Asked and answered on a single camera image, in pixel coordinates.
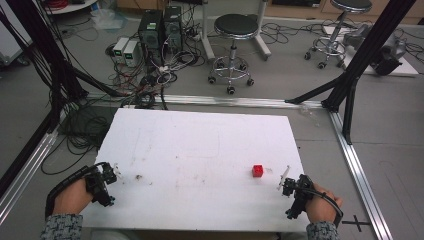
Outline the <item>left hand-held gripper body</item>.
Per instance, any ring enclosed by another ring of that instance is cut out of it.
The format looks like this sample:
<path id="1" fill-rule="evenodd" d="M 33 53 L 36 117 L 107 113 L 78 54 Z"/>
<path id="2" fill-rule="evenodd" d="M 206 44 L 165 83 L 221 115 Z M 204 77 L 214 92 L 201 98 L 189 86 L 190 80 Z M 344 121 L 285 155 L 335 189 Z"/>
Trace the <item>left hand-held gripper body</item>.
<path id="1" fill-rule="evenodd" d="M 112 206 L 115 198 L 108 193 L 107 186 L 117 181 L 113 168 L 107 162 L 101 162 L 88 168 L 84 175 L 86 190 L 93 195 L 92 202 L 104 207 Z"/>

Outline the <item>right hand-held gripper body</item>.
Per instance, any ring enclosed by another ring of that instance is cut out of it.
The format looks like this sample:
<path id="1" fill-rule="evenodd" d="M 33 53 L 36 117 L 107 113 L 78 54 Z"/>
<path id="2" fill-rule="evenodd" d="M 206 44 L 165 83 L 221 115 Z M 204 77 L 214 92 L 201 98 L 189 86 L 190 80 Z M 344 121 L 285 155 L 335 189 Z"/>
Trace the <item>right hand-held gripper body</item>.
<path id="1" fill-rule="evenodd" d="M 306 210 L 306 203 L 312 199 L 310 190 L 313 189 L 313 182 L 309 176 L 300 174 L 299 179 L 286 178 L 283 183 L 283 196 L 294 195 L 292 206 L 285 212 L 288 219 L 296 219 Z"/>

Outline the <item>person's right hand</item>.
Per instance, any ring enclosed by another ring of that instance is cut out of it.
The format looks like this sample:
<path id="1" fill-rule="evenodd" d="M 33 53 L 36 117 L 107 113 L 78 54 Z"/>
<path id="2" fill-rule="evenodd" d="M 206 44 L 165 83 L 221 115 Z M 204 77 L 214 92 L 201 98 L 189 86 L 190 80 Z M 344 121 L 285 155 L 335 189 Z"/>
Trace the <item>person's right hand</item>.
<path id="1" fill-rule="evenodd" d="M 318 192 L 325 193 L 330 199 L 334 200 L 338 207 L 342 206 L 343 199 L 335 196 L 332 191 L 321 187 L 317 183 L 314 184 L 314 188 Z M 323 221 L 333 222 L 337 215 L 336 209 L 328 201 L 319 196 L 314 196 L 312 200 L 309 200 L 305 209 L 311 223 Z"/>

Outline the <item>person's left hand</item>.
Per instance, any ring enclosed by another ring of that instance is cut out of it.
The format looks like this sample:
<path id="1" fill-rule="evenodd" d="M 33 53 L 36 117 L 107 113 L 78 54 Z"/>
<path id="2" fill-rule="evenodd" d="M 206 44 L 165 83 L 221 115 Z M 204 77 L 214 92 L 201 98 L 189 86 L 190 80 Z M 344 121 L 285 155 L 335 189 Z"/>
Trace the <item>person's left hand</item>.
<path id="1" fill-rule="evenodd" d="M 53 214 L 80 214 L 92 199 L 93 195 L 86 190 L 86 181 L 79 179 L 55 198 Z"/>

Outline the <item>black tape cross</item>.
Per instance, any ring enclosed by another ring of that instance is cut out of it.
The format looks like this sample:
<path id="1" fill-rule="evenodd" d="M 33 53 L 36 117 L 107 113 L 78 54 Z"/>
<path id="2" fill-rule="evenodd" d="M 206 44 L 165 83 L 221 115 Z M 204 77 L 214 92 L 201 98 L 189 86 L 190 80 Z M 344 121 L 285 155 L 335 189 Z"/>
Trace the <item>black tape cross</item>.
<path id="1" fill-rule="evenodd" d="M 356 215 L 353 215 L 352 220 L 342 220 L 341 223 L 344 224 L 344 225 L 354 225 L 359 232 L 363 231 L 364 226 L 370 226 L 371 225 L 370 222 L 359 220 Z"/>

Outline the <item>white power supply box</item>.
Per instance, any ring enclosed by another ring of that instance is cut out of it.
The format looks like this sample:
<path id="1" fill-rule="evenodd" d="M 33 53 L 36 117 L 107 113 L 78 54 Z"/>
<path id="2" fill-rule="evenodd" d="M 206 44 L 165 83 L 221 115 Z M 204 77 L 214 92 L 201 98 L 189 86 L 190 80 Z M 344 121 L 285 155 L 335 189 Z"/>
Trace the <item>white power supply box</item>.
<path id="1" fill-rule="evenodd" d="M 124 58 L 128 67 L 136 67 L 140 61 L 138 42 L 129 40 L 124 50 Z"/>
<path id="2" fill-rule="evenodd" d="M 114 54 L 114 60 L 118 64 L 125 63 L 125 57 L 123 52 L 126 48 L 128 41 L 129 41 L 128 37 L 121 37 L 112 49 Z"/>

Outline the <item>large black computer tower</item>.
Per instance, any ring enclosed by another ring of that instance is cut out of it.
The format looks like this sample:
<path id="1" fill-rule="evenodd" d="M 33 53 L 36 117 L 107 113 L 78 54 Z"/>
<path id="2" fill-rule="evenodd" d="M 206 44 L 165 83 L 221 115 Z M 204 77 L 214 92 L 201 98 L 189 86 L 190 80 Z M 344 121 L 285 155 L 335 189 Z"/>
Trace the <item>large black computer tower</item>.
<path id="1" fill-rule="evenodd" d="M 139 24 L 138 34 L 146 64 L 161 66 L 163 64 L 161 50 L 164 42 L 163 12 L 155 9 L 146 10 Z"/>

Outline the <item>grey round stool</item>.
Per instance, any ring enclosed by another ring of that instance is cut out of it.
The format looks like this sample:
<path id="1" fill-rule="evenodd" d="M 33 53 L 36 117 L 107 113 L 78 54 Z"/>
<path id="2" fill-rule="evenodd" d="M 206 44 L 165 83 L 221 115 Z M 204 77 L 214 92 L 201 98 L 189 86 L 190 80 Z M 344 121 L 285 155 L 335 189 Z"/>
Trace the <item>grey round stool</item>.
<path id="1" fill-rule="evenodd" d="M 324 69 L 331 57 L 338 59 L 337 67 L 342 67 L 346 56 L 346 47 L 338 39 L 342 24 L 348 13 L 366 13 L 372 8 L 370 0 L 330 0 L 333 7 L 341 10 L 342 13 L 337 19 L 337 25 L 330 36 L 323 36 L 315 39 L 312 46 L 304 55 L 305 60 L 309 60 L 313 52 L 320 52 L 325 55 L 325 60 L 318 63 L 319 69 Z"/>

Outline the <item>clear plastic bag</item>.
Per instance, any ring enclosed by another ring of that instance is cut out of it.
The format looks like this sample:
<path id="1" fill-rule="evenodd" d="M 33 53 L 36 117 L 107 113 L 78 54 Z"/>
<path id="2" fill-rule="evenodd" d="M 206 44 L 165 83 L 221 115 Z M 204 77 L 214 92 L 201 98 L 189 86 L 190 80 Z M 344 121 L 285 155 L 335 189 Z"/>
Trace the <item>clear plastic bag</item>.
<path id="1" fill-rule="evenodd" d="M 97 9 L 90 12 L 94 27 L 98 30 L 122 29 L 127 19 L 111 9 Z"/>

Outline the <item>slim black computer tower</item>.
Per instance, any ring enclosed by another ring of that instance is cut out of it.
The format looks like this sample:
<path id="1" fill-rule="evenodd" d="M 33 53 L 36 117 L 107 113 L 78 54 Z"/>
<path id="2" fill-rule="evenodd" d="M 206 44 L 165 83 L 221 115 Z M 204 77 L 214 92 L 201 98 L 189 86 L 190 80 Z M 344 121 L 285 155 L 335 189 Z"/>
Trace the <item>slim black computer tower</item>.
<path id="1" fill-rule="evenodd" d="M 177 53 L 182 50 L 181 14 L 180 6 L 167 6 L 164 11 L 165 36 L 169 53 Z"/>

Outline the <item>black round stool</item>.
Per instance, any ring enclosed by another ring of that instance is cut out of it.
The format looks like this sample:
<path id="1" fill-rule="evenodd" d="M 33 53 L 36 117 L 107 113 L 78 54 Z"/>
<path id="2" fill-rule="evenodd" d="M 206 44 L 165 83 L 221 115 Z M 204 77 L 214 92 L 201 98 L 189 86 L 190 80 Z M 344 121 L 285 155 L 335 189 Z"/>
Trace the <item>black round stool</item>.
<path id="1" fill-rule="evenodd" d="M 213 62 L 208 82 L 214 84 L 217 78 L 226 79 L 228 82 L 226 91 L 229 95 L 236 91 L 232 85 L 234 80 L 246 78 L 246 84 L 252 86 L 254 79 L 248 70 L 248 63 L 245 59 L 236 55 L 236 41 L 249 40 L 256 36 L 259 30 L 257 22 L 247 15 L 226 14 L 215 20 L 214 30 L 219 35 L 231 39 L 232 45 L 227 56 L 218 57 Z"/>

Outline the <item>grey machine on white board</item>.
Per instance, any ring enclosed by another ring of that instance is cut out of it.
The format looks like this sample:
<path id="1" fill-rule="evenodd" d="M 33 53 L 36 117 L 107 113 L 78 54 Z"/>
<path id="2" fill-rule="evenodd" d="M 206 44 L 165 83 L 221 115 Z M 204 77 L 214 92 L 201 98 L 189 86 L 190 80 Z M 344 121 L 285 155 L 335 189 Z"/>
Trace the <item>grey machine on white board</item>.
<path id="1" fill-rule="evenodd" d="M 338 58 L 342 67 L 346 68 L 359 50 L 359 46 L 365 40 L 365 34 L 371 27 L 366 24 L 359 29 L 341 28 L 336 40 L 339 42 L 337 50 L 342 52 Z M 377 52 L 377 56 L 366 68 L 365 74 L 376 76 L 408 76 L 418 75 L 418 71 L 404 58 L 406 54 L 406 42 L 403 39 L 391 35 Z"/>

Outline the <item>white round table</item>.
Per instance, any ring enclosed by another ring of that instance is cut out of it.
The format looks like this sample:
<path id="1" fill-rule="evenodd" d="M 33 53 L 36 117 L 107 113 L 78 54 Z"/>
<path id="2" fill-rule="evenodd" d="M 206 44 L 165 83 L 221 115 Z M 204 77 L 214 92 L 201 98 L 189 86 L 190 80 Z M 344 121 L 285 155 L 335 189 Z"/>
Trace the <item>white round table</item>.
<path id="1" fill-rule="evenodd" d="M 44 10 L 48 14 L 64 14 L 64 13 L 70 13 L 78 10 L 85 9 L 87 7 L 91 7 L 94 4 L 97 4 L 98 0 L 83 0 L 82 3 L 72 3 L 71 1 L 68 1 L 66 6 L 60 6 L 60 7 L 51 7 L 51 6 L 45 6 Z"/>

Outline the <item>aluminium floor rail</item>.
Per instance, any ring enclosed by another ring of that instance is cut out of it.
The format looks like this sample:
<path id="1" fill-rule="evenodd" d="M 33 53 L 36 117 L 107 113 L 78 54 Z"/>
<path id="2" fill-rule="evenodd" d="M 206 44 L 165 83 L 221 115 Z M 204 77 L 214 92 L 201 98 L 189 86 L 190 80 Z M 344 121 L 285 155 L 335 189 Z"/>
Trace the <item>aluminium floor rail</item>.
<path id="1" fill-rule="evenodd" d="M 393 236 L 380 210 L 379 204 L 374 196 L 360 159 L 352 144 L 349 144 L 342 134 L 342 119 L 338 113 L 330 113 L 338 141 L 344 153 L 348 169 L 357 187 L 362 203 L 370 220 L 372 229 L 377 240 L 393 240 Z"/>
<path id="2" fill-rule="evenodd" d="M 204 105 L 221 107 L 267 108 L 267 109 L 322 109 L 319 101 L 305 101 L 300 104 L 285 102 L 280 99 L 211 97 L 190 95 L 164 95 L 166 104 L 174 105 Z"/>
<path id="3" fill-rule="evenodd" d="M 0 178 L 0 226 L 21 197 L 58 136 L 49 112 Z"/>

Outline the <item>white table leg frame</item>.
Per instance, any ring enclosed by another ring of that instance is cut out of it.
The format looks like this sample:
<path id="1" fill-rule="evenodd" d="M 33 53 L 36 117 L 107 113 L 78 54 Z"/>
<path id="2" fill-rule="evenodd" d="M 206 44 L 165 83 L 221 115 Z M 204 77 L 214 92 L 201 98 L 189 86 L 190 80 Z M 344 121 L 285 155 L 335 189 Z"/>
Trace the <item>white table leg frame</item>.
<path id="1" fill-rule="evenodd" d="M 269 50 L 268 46 L 265 44 L 264 40 L 261 37 L 261 27 L 265 16 L 265 10 L 268 5 L 268 1 L 269 0 L 259 0 L 259 7 L 257 13 L 258 33 L 254 37 L 254 41 L 258 45 L 259 51 L 263 55 L 265 60 L 267 60 L 271 56 L 271 51 Z M 201 3 L 202 29 L 200 33 L 200 39 L 206 54 L 207 61 L 212 62 L 215 59 L 215 54 L 208 39 L 208 0 L 201 0 Z"/>

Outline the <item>black frame post with braces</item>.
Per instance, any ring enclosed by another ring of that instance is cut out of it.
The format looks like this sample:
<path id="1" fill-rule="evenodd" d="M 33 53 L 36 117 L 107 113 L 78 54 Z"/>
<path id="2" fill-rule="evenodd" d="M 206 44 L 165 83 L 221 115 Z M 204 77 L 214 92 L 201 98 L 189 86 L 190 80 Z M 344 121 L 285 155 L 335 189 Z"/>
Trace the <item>black frame post with braces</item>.
<path id="1" fill-rule="evenodd" d="M 351 145 L 351 123 L 356 85 L 365 69 L 371 63 L 371 60 L 376 56 L 377 52 L 401 23 L 415 2 L 416 0 L 389 0 L 365 41 L 359 47 L 359 50 L 342 74 L 316 89 L 296 98 L 286 100 L 286 103 L 300 104 L 331 89 L 330 95 L 321 102 L 321 105 L 330 112 L 337 112 L 340 104 L 345 100 L 345 112 L 341 132 L 346 142 Z"/>

